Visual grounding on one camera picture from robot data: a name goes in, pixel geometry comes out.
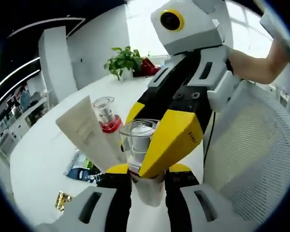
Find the screw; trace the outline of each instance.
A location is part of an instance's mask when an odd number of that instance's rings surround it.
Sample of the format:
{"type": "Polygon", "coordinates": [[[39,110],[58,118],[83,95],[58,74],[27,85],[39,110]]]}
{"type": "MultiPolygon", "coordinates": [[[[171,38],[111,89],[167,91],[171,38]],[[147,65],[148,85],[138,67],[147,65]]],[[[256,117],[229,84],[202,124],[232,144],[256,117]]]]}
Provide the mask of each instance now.
{"type": "Polygon", "coordinates": [[[200,96],[200,93],[199,92],[194,92],[192,95],[191,95],[191,98],[192,99],[198,99],[200,96]]]}
{"type": "Polygon", "coordinates": [[[177,94],[174,95],[173,100],[181,99],[183,96],[184,96],[183,93],[177,93],[177,94]]]}

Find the person's arm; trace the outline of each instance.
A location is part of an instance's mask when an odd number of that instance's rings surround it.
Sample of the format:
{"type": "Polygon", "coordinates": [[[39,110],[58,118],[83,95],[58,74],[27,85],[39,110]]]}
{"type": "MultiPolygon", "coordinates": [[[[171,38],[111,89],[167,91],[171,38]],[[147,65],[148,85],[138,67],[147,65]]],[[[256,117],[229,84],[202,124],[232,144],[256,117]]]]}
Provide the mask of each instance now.
{"type": "Polygon", "coordinates": [[[290,62],[290,55],[274,40],[266,58],[254,58],[233,50],[229,55],[229,61],[233,73],[241,78],[260,84],[270,84],[290,62]]]}

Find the green plant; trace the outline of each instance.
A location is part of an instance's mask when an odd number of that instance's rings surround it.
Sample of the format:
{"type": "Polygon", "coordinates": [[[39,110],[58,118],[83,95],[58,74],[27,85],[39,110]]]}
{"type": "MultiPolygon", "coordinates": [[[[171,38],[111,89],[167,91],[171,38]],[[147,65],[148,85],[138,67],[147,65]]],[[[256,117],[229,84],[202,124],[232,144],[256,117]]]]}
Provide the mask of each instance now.
{"type": "Polygon", "coordinates": [[[118,54],[115,57],[111,57],[104,65],[104,69],[108,69],[111,74],[119,78],[122,76],[124,68],[133,70],[135,72],[140,71],[143,58],[140,57],[140,53],[137,49],[131,51],[130,46],[124,49],[120,47],[113,47],[113,51],[117,51],[118,54]]]}

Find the yellow camera lens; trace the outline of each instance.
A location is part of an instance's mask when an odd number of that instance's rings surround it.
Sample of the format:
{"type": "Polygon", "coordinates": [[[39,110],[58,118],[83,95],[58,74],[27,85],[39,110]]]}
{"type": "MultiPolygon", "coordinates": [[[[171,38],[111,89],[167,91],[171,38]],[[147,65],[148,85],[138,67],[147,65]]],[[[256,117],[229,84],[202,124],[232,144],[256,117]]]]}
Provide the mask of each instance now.
{"type": "Polygon", "coordinates": [[[160,22],[167,30],[179,31],[184,27],[184,18],[174,9],[164,10],[160,22]]]}

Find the white pot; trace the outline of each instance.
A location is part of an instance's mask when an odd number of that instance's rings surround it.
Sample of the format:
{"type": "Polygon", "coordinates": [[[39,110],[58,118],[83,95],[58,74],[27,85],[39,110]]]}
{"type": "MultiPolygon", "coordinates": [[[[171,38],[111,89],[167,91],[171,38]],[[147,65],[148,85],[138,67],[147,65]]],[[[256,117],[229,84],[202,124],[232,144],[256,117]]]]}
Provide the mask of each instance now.
{"type": "Polygon", "coordinates": [[[125,81],[125,80],[131,80],[132,78],[133,78],[132,69],[128,70],[127,68],[124,68],[123,72],[122,72],[122,75],[119,77],[119,80],[120,81],[125,81]]]}

